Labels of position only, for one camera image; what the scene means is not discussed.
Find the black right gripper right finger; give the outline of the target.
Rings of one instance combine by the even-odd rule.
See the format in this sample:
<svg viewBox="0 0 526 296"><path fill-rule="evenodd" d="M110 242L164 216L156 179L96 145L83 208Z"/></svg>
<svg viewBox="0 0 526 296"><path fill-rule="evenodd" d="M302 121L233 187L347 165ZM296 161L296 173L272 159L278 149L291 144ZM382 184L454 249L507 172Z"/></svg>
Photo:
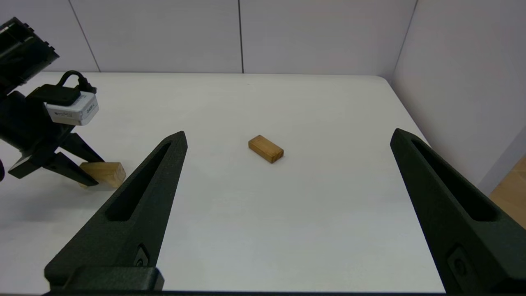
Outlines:
<svg viewBox="0 0 526 296"><path fill-rule="evenodd" d="M526 231L416 135L390 147L449 294L523 294Z"/></svg>

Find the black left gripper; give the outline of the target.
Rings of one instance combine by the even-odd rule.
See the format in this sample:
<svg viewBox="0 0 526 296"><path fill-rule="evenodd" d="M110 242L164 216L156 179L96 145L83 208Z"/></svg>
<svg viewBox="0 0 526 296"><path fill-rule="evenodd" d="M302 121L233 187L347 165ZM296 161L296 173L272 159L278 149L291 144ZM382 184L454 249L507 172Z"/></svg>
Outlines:
<svg viewBox="0 0 526 296"><path fill-rule="evenodd" d="M44 168L87 187L99 183L69 157L55 150L62 145L67 152L87 162L104 162L77 133L73 125L54 123L41 102L32 102L21 92L13 91L1 99L1 140L21 153L7 170L22 179Z"/></svg>

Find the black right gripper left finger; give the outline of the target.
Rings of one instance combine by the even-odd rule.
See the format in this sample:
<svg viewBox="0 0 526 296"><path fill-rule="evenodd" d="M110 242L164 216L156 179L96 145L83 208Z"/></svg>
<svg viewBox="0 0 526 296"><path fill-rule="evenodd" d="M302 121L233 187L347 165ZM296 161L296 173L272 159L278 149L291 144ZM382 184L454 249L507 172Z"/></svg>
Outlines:
<svg viewBox="0 0 526 296"><path fill-rule="evenodd" d="M162 285L156 267L188 149L164 138L45 266L51 285Z"/></svg>

